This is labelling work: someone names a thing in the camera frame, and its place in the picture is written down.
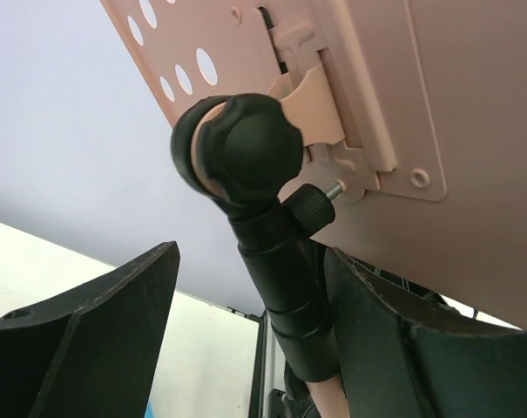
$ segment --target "metal bolt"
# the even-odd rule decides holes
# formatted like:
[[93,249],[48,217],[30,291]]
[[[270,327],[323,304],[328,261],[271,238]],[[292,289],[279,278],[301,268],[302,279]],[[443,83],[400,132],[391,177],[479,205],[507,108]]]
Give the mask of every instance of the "metal bolt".
[[325,195],[329,200],[337,198],[342,192],[344,192],[342,184],[338,181],[335,181],[332,185],[325,189]]

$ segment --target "screw hole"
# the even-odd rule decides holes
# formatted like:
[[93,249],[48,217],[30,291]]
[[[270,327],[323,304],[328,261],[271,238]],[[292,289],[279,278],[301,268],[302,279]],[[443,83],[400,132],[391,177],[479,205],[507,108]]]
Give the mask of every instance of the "screw hole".
[[130,30],[132,31],[133,38],[135,41],[143,46],[143,35],[141,35],[141,30],[139,30],[138,24],[135,23],[135,20],[133,20],[133,17],[128,16],[127,17],[127,24],[130,26]]
[[15,311],[8,312],[2,317],[3,320],[13,320],[15,318],[23,318],[24,316],[29,316],[32,314],[32,311],[27,307],[22,307],[21,309],[16,309]]
[[429,186],[429,176],[421,169],[415,169],[412,171],[410,174],[410,181],[419,189],[425,189]]

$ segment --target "white wall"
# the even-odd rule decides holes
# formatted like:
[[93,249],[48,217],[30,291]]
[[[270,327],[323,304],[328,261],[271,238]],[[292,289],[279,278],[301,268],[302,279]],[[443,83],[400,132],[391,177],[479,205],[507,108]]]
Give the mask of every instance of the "white wall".
[[180,290],[260,313],[225,217],[179,178],[169,138],[98,0],[0,0],[0,222],[114,265],[176,240]]

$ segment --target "black clamp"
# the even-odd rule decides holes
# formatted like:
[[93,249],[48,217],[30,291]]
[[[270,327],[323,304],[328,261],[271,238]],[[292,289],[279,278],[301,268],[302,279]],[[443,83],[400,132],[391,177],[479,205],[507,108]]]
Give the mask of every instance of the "black clamp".
[[[220,113],[198,126],[222,104]],[[303,146],[280,102],[261,94],[199,102],[180,118],[171,142],[182,178],[226,213],[295,375],[325,381],[338,373],[338,355],[328,302],[301,242],[333,222],[332,196],[304,185],[283,204],[278,198],[301,170]],[[207,181],[221,193],[209,192]]]

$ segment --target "black tightening knob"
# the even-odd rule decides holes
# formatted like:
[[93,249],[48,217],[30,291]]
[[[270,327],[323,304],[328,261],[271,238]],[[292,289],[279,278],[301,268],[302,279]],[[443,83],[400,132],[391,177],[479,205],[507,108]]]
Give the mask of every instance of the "black tightening knob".
[[334,206],[315,185],[302,185],[283,203],[301,238],[309,238],[334,221]]
[[262,94],[226,101],[216,118],[199,129],[199,171],[222,188],[232,205],[276,199],[301,170],[301,132],[288,122],[280,102]]

